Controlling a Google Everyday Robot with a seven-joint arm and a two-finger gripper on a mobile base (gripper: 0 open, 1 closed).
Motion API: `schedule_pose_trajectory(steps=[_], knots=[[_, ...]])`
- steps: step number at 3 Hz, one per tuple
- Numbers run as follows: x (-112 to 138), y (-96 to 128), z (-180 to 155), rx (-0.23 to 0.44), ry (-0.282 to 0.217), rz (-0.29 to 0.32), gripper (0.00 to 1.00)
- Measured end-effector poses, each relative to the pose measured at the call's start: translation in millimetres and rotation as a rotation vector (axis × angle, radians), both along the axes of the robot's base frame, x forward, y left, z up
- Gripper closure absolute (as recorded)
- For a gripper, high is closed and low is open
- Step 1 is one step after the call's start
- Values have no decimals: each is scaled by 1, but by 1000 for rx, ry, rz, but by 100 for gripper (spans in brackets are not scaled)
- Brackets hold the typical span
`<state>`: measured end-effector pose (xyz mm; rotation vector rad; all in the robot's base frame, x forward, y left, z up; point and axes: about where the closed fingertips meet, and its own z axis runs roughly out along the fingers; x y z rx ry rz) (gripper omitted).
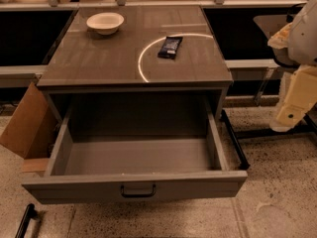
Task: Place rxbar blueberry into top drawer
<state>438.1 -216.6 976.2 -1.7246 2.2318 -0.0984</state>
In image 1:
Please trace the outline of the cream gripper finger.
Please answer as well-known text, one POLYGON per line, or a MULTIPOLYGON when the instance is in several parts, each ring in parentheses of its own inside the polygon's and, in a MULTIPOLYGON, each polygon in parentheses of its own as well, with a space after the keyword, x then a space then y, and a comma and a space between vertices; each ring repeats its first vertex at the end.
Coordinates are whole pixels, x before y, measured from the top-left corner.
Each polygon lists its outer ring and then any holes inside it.
POLYGON ((302 64, 293 74, 287 73, 279 91, 269 127, 295 127, 317 103, 317 66, 302 64))

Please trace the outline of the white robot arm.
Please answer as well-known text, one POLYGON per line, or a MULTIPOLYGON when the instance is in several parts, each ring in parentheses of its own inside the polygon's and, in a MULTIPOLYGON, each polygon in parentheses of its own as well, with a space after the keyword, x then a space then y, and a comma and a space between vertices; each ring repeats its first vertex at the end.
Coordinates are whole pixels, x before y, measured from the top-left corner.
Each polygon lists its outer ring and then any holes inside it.
POLYGON ((269 124, 275 132, 286 132, 317 103, 317 0, 308 0, 293 21, 268 40, 268 45, 287 48, 288 57, 299 63, 269 124))

